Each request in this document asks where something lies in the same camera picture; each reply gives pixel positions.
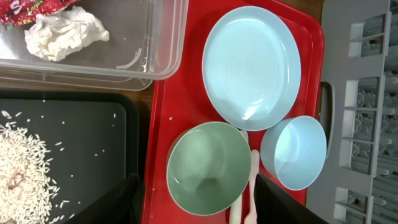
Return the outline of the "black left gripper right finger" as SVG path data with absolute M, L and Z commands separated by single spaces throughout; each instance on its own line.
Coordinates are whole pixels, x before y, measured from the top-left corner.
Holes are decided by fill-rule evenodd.
M 256 176 L 254 201 L 258 224 L 328 224 L 264 174 Z

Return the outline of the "rice and food scraps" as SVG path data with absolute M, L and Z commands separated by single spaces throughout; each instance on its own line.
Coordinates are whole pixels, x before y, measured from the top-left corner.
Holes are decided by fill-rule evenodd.
M 1 110 L 1 223 L 66 223 L 113 187 L 106 150 L 32 125 Z

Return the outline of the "white tissue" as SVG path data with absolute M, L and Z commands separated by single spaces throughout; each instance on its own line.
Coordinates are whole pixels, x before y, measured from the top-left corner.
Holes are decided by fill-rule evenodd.
M 50 16 L 38 14 L 35 24 L 24 33 L 29 53 L 53 62 L 59 62 L 93 42 L 109 40 L 109 31 L 102 22 L 80 6 Z

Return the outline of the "red snack wrapper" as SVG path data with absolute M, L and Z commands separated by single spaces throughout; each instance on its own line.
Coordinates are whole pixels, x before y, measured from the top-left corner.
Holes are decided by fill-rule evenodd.
M 76 3 L 78 0 L 1 0 L 1 23 L 9 30 L 30 24 L 36 15 L 50 16 Z

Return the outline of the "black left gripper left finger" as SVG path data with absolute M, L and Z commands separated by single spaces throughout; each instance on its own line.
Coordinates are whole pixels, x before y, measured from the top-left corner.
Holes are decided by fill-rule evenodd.
M 142 179 L 138 174 L 130 174 L 65 224 L 139 224 L 144 194 Z

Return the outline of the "green bowl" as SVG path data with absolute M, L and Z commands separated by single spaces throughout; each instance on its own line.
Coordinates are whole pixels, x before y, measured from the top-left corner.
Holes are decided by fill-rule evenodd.
M 179 134 L 167 154 L 166 183 L 174 203 L 196 216 L 229 208 L 251 173 L 251 149 L 234 126 L 210 121 Z

